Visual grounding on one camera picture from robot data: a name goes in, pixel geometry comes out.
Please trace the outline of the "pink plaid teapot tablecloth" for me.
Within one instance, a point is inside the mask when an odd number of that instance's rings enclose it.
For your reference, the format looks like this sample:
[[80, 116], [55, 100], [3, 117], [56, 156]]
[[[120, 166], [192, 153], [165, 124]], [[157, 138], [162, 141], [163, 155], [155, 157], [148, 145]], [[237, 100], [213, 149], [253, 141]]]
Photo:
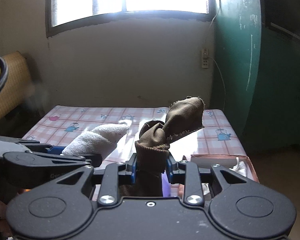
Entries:
[[[152, 120], [165, 121], [170, 107], [164, 108], [76, 108], [56, 106], [25, 135], [53, 146], [68, 146], [84, 130], [102, 124], [117, 124], [131, 120], [127, 134], [117, 148], [102, 161], [102, 167], [118, 161], [127, 161], [136, 153], [135, 142], [143, 125]], [[237, 135], [220, 110], [203, 111], [203, 128], [170, 144], [169, 152], [175, 159], [194, 154], [245, 155]]]

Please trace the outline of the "brown cardboard box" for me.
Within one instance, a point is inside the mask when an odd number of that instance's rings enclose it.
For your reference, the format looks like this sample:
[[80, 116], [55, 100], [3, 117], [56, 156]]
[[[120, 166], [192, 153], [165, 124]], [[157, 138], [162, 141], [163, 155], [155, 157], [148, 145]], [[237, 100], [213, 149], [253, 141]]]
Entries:
[[192, 155], [191, 161], [196, 163], [200, 168], [210, 168], [211, 165], [219, 164], [225, 168], [230, 168], [236, 165], [236, 157], [243, 161], [247, 166], [247, 178], [259, 182], [256, 171], [248, 156], [245, 155]]

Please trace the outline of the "woven rattan chair back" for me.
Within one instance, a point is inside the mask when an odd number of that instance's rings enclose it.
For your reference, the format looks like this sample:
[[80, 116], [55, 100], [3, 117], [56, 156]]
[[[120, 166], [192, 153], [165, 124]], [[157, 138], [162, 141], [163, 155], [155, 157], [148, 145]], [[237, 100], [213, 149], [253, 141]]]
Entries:
[[0, 119], [34, 94], [34, 84], [25, 57], [20, 52], [3, 56], [8, 78], [0, 92]]

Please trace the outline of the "purple facial tissue pack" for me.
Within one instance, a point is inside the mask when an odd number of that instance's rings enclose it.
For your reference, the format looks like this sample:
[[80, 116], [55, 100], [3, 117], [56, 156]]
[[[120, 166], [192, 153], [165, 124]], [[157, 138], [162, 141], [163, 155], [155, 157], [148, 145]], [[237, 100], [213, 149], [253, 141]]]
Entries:
[[168, 181], [168, 177], [166, 173], [161, 175], [162, 178], [162, 194], [163, 197], [170, 197], [171, 196], [171, 185]]

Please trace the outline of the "brown knotted cloth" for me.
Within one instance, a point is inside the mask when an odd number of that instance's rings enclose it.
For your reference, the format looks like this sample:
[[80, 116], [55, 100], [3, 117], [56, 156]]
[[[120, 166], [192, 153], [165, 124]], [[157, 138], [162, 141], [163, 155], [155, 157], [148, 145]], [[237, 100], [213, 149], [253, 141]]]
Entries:
[[146, 122], [135, 142], [136, 181], [120, 186], [122, 197], [162, 197], [162, 177], [170, 144], [203, 128], [205, 104], [199, 97], [188, 96], [174, 102], [165, 121]]

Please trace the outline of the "beige wall power outlet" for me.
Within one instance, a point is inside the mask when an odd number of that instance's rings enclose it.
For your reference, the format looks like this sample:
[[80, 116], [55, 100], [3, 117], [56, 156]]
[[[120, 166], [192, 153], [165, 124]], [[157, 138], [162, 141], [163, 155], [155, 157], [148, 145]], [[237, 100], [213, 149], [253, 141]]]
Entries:
[[202, 68], [209, 69], [209, 50], [207, 48], [202, 49]]

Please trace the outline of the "dark framed window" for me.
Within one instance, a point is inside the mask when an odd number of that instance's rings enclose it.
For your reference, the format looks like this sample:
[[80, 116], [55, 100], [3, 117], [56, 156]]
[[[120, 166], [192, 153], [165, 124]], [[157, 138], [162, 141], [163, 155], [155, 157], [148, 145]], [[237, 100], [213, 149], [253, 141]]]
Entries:
[[206, 22], [215, 12], [215, 0], [46, 0], [46, 35], [131, 17]]

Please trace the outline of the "white cloth in box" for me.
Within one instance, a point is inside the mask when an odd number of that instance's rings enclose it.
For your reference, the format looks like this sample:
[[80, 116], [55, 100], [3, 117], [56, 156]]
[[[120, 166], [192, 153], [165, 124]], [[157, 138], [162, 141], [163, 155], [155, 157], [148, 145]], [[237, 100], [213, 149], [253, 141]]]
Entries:
[[[239, 160], [239, 157], [236, 157], [236, 165], [234, 165], [233, 167], [230, 167], [229, 169], [235, 171], [236, 173], [238, 173], [244, 177], [247, 177], [247, 166], [243, 161]], [[207, 195], [210, 193], [208, 183], [202, 183], [202, 187], [203, 187], [204, 195]]]

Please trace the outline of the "white towel cloth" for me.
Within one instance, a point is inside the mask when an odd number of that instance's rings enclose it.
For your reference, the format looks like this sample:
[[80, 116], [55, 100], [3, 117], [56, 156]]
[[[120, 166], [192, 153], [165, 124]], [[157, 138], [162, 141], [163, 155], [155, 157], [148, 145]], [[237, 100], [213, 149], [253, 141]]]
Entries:
[[92, 130], [84, 130], [68, 146], [62, 150], [64, 156], [89, 155], [102, 163], [116, 148], [132, 124], [131, 120], [120, 120], [117, 124], [102, 124]]

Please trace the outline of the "green door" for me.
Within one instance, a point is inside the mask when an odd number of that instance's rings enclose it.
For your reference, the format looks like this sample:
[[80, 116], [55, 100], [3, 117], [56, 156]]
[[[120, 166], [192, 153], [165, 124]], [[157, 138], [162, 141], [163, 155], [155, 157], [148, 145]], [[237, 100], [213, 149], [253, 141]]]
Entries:
[[246, 152], [300, 143], [300, 0], [216, 0], [210, 105]]

